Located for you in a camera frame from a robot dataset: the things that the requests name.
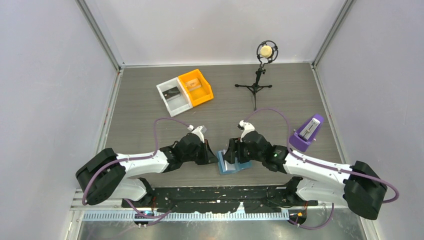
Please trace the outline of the blue card holder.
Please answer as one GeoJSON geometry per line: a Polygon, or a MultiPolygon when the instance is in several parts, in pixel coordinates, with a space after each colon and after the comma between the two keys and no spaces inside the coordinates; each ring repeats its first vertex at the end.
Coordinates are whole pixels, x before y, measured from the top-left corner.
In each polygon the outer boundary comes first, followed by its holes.
{"type": "Polygon", "coordinates": [[[217,158],[218,158],[218,169],[221,175],[228,175],[228,174],[235,174],[237,172],[240,172],[245,169],[249,169],[252,167],[251,162],[246,163],[228,163],[224,160],[224,153],[225,150],[219,150],[217,152],[217,158]]]}

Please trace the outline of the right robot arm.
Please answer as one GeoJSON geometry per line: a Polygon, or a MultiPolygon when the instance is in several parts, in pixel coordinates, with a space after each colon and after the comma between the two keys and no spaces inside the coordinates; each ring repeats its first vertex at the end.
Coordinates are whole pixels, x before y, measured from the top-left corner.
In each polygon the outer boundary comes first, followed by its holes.
{"type": "Polygon", "coordinates": [[[272,145],[254,130],[242,138],[231,138],[223,160],[230,164],[258,161],[272,172],[292,175],[285,185],[290,205],[328,202],[348,207],[368,220],[378,218],[387,186],[368,164],[338,164],[307,155],[298,159],[300,155],[286,146],[272,145]]]}

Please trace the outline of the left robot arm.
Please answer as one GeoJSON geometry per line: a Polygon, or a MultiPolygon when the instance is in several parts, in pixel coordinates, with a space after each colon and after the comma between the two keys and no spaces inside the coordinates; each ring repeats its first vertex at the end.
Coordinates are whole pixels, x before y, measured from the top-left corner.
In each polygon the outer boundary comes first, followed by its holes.
{"type": "Polygon", "coordinates": [[[121,154],[105,148],[77,170],[75,177],[83,191],[84,206],[118,198],[148,207],[154,197],[142,175],[172,172],[187,162],[202,166],[218,161],[206,139],[188,133],[172,145],[149,153],[121,154]]]}

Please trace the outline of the black card in white bin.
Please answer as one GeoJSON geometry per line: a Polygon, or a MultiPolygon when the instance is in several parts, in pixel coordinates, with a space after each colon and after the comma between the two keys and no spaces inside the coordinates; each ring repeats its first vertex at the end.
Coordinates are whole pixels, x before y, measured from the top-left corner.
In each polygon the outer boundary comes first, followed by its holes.
{"type": "Polygon", "coordinates": [[[180,97],[181,91],[179,90],[179,88],[177,86],[175,86],[175,87],[172,87],[170,89],[163,91],[162,94],[163,94],[166,101],[171,101],[175,98],[180,97]]]}

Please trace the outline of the card in orange bin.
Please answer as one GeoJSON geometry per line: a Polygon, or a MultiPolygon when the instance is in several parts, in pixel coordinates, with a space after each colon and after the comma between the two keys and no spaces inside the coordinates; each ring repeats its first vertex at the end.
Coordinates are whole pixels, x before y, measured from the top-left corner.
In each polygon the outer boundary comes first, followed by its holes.
{"type": "Polygon", "coordinates": [[[194,78],[185,82],[185,86],[189,92],[197,90],[202,87],[202,83],[198,78],[194,78]]]}

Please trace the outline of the orange plastic bin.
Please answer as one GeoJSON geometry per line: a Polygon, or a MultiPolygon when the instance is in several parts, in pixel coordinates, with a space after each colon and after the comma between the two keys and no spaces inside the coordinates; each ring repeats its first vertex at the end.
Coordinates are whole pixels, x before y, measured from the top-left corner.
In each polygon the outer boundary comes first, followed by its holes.
{"type": "Polygon", "coordinates": [[[187,92],[193,107],[214,99],[212,87],[199,69],[179,75],[178,80],[187,92]]]}

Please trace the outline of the white plastic bin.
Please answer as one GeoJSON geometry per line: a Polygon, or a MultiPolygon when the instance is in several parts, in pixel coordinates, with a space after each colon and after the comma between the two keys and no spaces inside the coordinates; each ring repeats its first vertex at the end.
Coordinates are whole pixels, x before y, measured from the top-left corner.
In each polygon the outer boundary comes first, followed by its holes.
{"type": "Polygon", "coordinates": [[[178,77],[157,84],[156,88],[171,117],[193,108],[188,92],[178,77]]]}

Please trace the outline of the black tripod mic stand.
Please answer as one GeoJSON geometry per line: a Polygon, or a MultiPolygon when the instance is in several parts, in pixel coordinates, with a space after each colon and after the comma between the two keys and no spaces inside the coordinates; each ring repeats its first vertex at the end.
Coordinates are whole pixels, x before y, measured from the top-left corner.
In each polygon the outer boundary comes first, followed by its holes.
{"type": "Polygon", "coordinates": [[[255,72],[255,74],[256,74],[255,82],[252,85],[240,85],[240,84],[234,85],[236,88],[246,88],[252,93],[253,102],[254,102],[254,111],[257,110],[257,93],[264,88],[272,88],[273,87],[272,84],[259,85],[259,81],[261,79],[261,76],[266,73],[265,65],[266,65],[265,63],[261,63],[259,65],[258,69],[255,72]]]}

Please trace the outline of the purple metronome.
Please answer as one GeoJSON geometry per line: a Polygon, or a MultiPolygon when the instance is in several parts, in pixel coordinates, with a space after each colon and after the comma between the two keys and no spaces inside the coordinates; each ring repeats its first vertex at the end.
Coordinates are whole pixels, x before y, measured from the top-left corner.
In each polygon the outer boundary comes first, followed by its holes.
{"type": "Polygon", "coordinates": [[[306,120],[289,137],[289,143],[297,150],[306,152],[320,131],[325,119],[320,114],[314,114],[306,120]]]}

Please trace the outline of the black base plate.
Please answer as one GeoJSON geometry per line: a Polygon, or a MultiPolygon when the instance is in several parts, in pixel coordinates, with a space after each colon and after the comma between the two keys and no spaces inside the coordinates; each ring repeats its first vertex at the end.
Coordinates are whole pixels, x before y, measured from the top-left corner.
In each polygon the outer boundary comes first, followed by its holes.
{"type": "Polygon", "coordinates": [[[139,201],[137,208],[157,208],[174,213],[234,213],[243,206],[247,213],[276,213],[281,208],[318,205],[289,196],[284,185],[156,187],[139,201]]]}

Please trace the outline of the microphone with shock mount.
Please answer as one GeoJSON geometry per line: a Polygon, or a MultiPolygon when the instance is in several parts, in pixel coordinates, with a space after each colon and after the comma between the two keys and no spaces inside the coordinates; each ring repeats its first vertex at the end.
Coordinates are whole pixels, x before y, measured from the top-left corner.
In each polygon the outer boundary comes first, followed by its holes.
{"type": "Polygon", "coordinates": [[[262,41],[256,49],[256,57],[261,65],[273,63],[279,55],[277,44],[272,40],[262,41]]]}

